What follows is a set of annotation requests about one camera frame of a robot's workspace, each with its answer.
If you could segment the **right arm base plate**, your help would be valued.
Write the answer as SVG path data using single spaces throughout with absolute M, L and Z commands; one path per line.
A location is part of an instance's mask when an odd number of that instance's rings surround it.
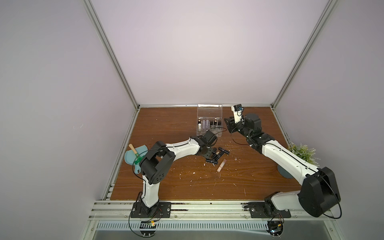
M 292 215 L 290 211 L 277 210 L 271 204 L 266 202 L 248 202 L 245 203 L 243 209 L 248 211 L 251 215 L 251 218 L 278 218 L 283 217 L 291 218 Z

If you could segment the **pink lipstick tube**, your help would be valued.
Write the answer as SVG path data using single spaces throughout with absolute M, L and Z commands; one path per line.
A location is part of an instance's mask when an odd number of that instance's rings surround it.
M 227 162 L 227 159 L 222 160 L 221 164 L 219 165 L 219 167 L 217 169 L 218 173 L 220 173 L 222 171 L 222 169 L 225 166 L 226 162 Z

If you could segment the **clear acrylic lipstick organizer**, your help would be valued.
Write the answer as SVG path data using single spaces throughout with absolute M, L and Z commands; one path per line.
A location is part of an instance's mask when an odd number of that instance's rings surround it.
M 225 131 L 223 127 L 223 106 L 198 104 L 196 123 L 198 136 L 204 135 L 207 131 L 211 131 L 217 137 L 221 137 Z

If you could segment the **right controller board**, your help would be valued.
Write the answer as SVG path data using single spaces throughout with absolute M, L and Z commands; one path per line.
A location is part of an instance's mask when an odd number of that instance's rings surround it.
M 284 231 L 284 224 L 277 221 L 269 221 L 267 232 L 273 237 L 280 237 Z

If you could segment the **teal dustpan tray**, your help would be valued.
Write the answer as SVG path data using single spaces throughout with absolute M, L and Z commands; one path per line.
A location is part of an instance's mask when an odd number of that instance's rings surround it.
M 125 152 L 124 160 L 128 165 L 134 167 L 135 174 L 141 172 L 140 162 L 147 152 L 148 147 L 146 145 L 136 148 L 132 144 L 129 144 L 129 150 Z

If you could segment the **green artificial plant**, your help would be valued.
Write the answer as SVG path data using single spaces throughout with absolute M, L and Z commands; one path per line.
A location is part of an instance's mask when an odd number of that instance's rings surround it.
M 315 157 L 316 150 L 314 148 L 309 148 L 307 145 L 296 145 L 291 143 L 288 150 L 309 164 L 317 167 L 320 166 L 317 162 L 318 159 Z

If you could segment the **aluminium front rail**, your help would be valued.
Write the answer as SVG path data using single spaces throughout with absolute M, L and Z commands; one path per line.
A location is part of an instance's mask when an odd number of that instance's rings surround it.
M 207 200 L 207 201 L 164 201 L 163 207 L 155 215 L 144 215 L 134 201 L 96 201 L 92 207 L 89 220 L 207 220 L 207 221 L 251 221 L 274 220 L 328 220 L 326 216 L 314 218 L 303 210 L 283 210 L 275 217 L 264 213 L 263 201 L 252 200 Z

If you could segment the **left controller board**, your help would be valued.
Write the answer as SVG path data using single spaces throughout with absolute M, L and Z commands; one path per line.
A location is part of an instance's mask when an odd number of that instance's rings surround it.
M 155 222 L 142 221 L 140 223 L 139 231 L 143 238 L 151 238 L 157 231 L 157 224 Z

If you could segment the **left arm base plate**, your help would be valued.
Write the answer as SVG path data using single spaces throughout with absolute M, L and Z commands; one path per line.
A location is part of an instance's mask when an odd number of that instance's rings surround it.
M 158 202 L 152 207 L 147 207 L 143 202 L 136 202 L 130 214 L 131 218 L 170 218 L 172 209 L 171 202 Z

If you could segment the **controller board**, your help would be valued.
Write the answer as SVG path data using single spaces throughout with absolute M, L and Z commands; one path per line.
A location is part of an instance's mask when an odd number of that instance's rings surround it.
M 273 237 L 280 237 L 284 231 L 284 224 L 277 221 L 269 221 L 267 232 Z
M 140 223 L 139 231 L 143 238 L 151 238 L 157 231 L 157 224 L 155 222 L 142 221 Z

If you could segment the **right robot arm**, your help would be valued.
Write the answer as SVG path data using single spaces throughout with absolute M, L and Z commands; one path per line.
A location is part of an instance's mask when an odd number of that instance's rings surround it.
M 273 160 L 301 185 L 299 191 L 276 192 L 266 197 L 264 211 L 267 216 L 274 217 L 285 210 L 304 210 L 317 218 L 340 205 L 341 196 L 334 172 L 304 161 L 264 133 L 258 115 L 243 117 L 234 114 L 226 118 L 225 123 L 230 133 L 240 133 L 251 148 Z

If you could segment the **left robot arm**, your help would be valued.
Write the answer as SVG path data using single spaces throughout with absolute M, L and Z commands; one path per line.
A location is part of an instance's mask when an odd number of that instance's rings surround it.
M 217 136 L 212 131 L 207 131 L 204 135 L 193 136 L 174 144 L 156 142 L 139 164 L 143 175 L 142 205 L 149 210 L 158 205 L 160 182 L 176 160 L 211 154 L 216 141 Z

